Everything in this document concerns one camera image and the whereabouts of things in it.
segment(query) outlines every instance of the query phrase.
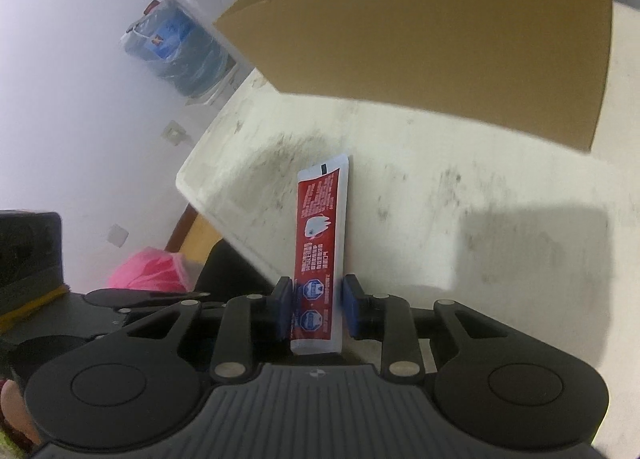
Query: pink plastic bag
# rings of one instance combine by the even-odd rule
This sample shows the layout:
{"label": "pink plastic bag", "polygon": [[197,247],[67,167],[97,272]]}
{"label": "pink plastic bag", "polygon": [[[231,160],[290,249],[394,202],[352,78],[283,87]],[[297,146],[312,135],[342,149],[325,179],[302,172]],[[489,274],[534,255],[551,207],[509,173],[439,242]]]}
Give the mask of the pink plastic bag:
{"label": "pink plastic bag", "polygon": [[184,255],[156,248],[145,248],[130,257],[109,277],[109,287],[162,293],[193,290]]}

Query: blue water jug label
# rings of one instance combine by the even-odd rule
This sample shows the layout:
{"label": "blue water jug label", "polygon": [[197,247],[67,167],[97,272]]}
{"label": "blue water jug label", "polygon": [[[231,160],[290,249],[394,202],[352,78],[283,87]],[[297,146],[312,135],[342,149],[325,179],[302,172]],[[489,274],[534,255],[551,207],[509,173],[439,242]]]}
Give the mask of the blue water jug label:
{"label": "blue water jug label", "polygon": [[322,315],[315,309],[303,312],[300,317],[300,327],[309,332],[317,331],[322,327]]}
{"label": "blue water jug label", "polygon": [[324,293],[324,284],[318,279],[309,280],[302,288],[302,294],[307,300],[317,300]]}
{"label": "blue water jug label", "polygon": [[145,42],[145,47],[162,60],[166,60],[175,53],[195,27],[196,25],[191,18],[177,10],[170,19],[162,22],[160,27],[149,37]]}

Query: toothpaste tube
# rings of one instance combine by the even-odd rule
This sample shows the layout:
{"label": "toothpaste tube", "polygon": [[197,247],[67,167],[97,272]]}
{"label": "toothpaste tube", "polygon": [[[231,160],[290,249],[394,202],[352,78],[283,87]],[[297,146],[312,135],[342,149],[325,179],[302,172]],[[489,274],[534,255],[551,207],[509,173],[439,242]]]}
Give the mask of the toothpaste tube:
{"label": "toothpaste tube", "polygon": [[298,173],[291,350],[342,350],[342,259],[349,159],[339,155]]}

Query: table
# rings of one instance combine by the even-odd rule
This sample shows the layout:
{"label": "table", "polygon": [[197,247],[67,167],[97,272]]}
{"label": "table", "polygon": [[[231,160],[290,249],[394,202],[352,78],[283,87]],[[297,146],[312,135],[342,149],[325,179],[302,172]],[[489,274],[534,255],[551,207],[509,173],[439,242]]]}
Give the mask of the table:
{"label": "table", "polygon": [[[594,443],[635,458],[640,14],[616,4],[613,23],[591,154],[433,112],[284,95],[254,71],[177,187],[275,282],[293,271],[297,172],[349,154],[345,272],[415,307],[455,299],[591,363],[610,390]],[[354,348],[372,358],[379,344]]]}

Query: brown cardboard box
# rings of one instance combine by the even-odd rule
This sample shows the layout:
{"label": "brown cardboard box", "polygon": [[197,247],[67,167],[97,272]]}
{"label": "brown cardboard box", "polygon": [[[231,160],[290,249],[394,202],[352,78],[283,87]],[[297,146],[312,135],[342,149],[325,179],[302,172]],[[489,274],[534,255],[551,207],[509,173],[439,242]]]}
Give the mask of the brown cardboard box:
{"label": "brown cardboard box", "polygon": [[397,103],[589,150],[611,0],[238,0],[216,27],[276,89]]}

